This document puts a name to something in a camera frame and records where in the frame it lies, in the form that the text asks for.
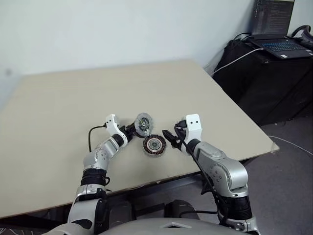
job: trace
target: black cabinet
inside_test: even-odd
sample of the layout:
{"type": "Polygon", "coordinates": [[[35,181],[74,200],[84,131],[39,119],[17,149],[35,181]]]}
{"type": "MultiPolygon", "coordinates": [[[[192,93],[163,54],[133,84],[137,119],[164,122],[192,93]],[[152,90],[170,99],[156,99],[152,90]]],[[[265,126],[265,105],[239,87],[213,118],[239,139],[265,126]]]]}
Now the black cabinet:
{"type": "MultiPolygon", "coordinates": [[[[252,45],[230,41],[217,69],[252,50],[252,45]]],[[[280,60],[256,51],[218,71],[213,79],[255,123],[265,125],[309,112],[312,69],[312,58],[280,60]]]]}

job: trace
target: laptop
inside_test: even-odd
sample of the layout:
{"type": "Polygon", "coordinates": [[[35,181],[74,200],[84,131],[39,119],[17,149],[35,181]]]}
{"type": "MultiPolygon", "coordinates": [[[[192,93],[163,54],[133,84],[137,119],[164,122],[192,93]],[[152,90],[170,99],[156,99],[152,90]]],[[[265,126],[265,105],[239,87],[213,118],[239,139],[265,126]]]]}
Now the laptop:
{"type": "Polygon", "coordinates": [[[280,59],[312,57],[313,51],[287,37],[294,0],[255,0],[249,41],[280,59]]]}

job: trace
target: laptop keyboard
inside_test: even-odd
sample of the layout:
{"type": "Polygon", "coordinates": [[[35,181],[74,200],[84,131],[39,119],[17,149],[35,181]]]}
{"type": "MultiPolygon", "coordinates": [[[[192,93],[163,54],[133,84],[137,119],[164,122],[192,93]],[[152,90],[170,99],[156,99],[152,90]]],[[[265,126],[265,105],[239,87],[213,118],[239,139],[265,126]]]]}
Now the laptop keyboard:
{"type": "Polygon", "coordinates": [[[262,46],[271,49],[272,51],[283,50],[303,50],[304,48],[293,42],[281,42],[281,43],[263,43],[262,46]]]}

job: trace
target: laptop screen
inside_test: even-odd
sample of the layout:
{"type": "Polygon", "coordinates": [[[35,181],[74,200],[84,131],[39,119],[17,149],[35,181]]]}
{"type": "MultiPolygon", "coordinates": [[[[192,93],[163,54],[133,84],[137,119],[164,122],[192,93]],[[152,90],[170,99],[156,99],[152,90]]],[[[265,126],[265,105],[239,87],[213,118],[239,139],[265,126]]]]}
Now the laptop screen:
{"type": "Polygon", "coordinates": [[[294,0],[255,0],[252,35],[255,39],[287,35],[294,0]]]}

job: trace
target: beige tabletop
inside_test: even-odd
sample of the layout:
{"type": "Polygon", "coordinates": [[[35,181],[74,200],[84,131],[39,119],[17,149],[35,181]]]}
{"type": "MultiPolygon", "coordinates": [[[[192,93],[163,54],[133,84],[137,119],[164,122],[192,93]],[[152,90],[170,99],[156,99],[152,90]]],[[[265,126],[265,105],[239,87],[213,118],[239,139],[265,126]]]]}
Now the beige tabletop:
{"type": "MultiPolygon", "coordinates": [[[[270,138],[196,63],[181,60],[25,77],[0,113],[0,217],[72,202],[80,185],[88,130],[116,114],[130,124],[154,119],[153,134],[198,113],[202,140],[243,160],[277,150],[270,138]]],[[[97,129],[91,144],[109,137],[97,129]]],[[[168,143],[151,158],[134,138],[111,161],[112,191],[196,172],[191,157],[168,143]]]]}

